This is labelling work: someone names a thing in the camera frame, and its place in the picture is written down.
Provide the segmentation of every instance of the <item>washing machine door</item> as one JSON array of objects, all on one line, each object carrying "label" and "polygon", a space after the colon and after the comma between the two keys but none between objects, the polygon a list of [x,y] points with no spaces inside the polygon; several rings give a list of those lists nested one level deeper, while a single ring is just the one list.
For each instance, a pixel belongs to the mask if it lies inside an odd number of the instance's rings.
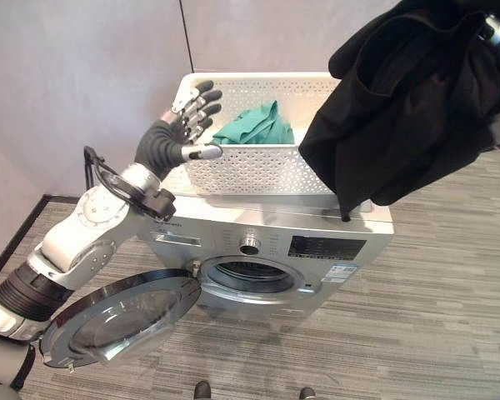
[{"label": "washing machine door", "polygon": [[182,269],[139,273],[82,297],[60,312],[40,342],[53,368],[129,363],[159,348],[200,296]]}]

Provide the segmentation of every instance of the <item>perforated basket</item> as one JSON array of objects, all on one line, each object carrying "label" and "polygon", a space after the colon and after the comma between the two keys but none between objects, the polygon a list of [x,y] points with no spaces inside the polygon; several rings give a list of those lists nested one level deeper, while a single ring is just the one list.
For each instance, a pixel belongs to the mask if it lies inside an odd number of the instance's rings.
[{"label": "perforated basket", "polygon": [[194,73],[181,82],[178,94],[213,80],[222,90],[222,111],[200,138],[213,134],[242,111],[277,100],[279,113],[291,124],[294,145],[222,145],[221,158],[185,164],[199,194],[322,194],[329,189],[298,153],[298,144],[316,111],[338,85],[325,72]]}]

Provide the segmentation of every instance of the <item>black garment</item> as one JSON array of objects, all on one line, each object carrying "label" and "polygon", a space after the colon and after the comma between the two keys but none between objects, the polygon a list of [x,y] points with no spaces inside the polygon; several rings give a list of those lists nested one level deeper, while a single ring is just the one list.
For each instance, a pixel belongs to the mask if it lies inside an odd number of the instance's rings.
[{"label": "black garment", "polygon": [[333,54],[342,81],[300,145],[342,215],[388,205],[473,162],[493,145],[500,71],[478,39],[482,12],[403,0]]}]

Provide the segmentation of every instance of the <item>black shoe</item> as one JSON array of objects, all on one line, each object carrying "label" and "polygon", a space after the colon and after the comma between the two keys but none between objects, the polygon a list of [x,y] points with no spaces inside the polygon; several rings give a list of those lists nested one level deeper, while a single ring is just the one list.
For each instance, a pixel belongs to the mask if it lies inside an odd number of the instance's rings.
[{"label": "black shoe", "polygon": [[306,398],[314,398],[317,396],[315,394],[315,391],[311,389],[310,387],[305,387],[300,391],[300,396],[298,397],[300,400],[305,400]]},{"label": "black shoe", "polygon": [[194,399],[211,398],[211,386],[208,381],[201,381],[194,387]]}]

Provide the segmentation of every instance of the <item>front-loading washing machine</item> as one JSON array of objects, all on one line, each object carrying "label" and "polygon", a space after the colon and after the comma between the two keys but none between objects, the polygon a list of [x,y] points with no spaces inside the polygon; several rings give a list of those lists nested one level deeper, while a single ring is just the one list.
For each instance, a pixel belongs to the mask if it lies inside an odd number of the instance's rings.
[{"label": "front-loading washing machine", "polygon": [[199,280],[200,307],[237,318],[307,317],[393,236],[388,207],[364,203],[343,222],[333,195],[179,196],[175,206],[140,238],[165,268]]},{"label": "front-loading washing machine", "polygon": [[158,348],[195,304],[219,315],[295,325],[315,311],[393,236],[387,207],[339,216],[333,195],[178,196],[168,222],[138,235],[160,268],[88,294],[42,335],[46,365],[130,361]]}]

